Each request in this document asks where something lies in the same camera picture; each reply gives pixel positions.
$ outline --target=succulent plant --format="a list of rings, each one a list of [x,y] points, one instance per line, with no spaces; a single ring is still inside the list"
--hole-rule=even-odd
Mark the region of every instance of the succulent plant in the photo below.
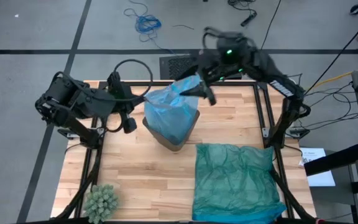
[[[112,185],[94,185],[86,195],[85,216],[89,217],[90,223],[100,224],[111,217],[117,205]]]

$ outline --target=gray floor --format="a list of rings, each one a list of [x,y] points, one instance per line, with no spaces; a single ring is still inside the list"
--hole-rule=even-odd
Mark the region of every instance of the gray floor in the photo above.
[[[0,49],[71,49],[85,0],[0,0]],[[278,0],[257,0],[252,8],[258,16],[242,28],[247,12],[237,11],[223,0],[142,0],[149,13],[162,21],[157,43],[169,49],[198,49],[202,30],[214,26],[242,31],[261,45]],[[348,14],[356,0],[282,0],[272,23],[265,49],[341,49],[358,29],[358,16]],[[141,13],[142,6],[128,1],[92,0],[79,49],[156,49],[152,42],[139,42],[135,18],[122,14],[127,7]],[[172,27],[183,24],[184,27]],[[350,49],[358,49],[353,42]],[[76,55],[71,75],[80,80],[104,80],[115,64],[126,58],[146,62],[160,77],[158,58],[167,55]],[[304,73],[301,85],[308,88],[335,55],[272,55],[283,73]],[[34,110],[34,101],[48,87],[56,71],[64,70],[68,55],[0,55],[0,223],[16,222],[24,194],[45,131],[45,123]],[[358,55],[343,55],[325,78],[358,68]],[[126,80],[147,80],[146,71],[137,65],[123,65]],[[341,87],[350,77],[323,85],[317,90]],[[322,96],[307,97],[313,103]],[[328,98],[312,107],[303,124],[337,118],[348,105]],[[352,104],[352,111],[358,112]],[[54,133],[27,221],[46,220],[63,162],[65,140]],[[340,151],[358,143],[358,119],[332,124],[312,131],[302,146]],[[321,218],[350,213],[348,205],[315,201]],[[338,221],[351,222],[351,216]]]

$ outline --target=teal fabric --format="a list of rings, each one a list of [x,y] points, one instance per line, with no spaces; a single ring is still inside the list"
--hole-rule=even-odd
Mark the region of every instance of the teal fabric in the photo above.
[[[273,148],[199,144],[193,220],[272,223],[286,207],[269,174]]]

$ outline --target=wooden table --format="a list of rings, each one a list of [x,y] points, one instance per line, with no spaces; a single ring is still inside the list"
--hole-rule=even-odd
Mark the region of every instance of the wooden table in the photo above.
[[[99,81],[88,83],[93,88],[99,85]],[[152,90],[158,88],[163,86],[154,86]],[[145,89],[145,86],[133,86],[132,92],[138,95]],[[207,100],[199,100],[200,118],[178,154],[161,146],[143,126],[143,104],[131,113],[137,123],[133,133],[107,133],[98,184],[112,184],[115,188],[120,202],[114,220],[191,220],[195,144],[224,143],[263,148],[254,89],[251,86],[214,86],[213,90],[218,102],[210,106]],[[269,95],[277,121],[282,95],[273,89],[269,89]],[[268,121],[263,98],[261,102]],[[111,115],[108,127],[114,129],[119,122],[118,115]],[[90,127],[91,119],[82,123]],[[78,143],[79,140],[69,141],[68,147]],[[299,147],[293,139],[286,140],[286,144]],[[85,151],[84,147],[77,146],[66,153],[51,217],[62,212],[78,190]],[[305,170],[298,165],[300,153],[284,148],[282,156],[289,189],[306,211],[315,216]]]

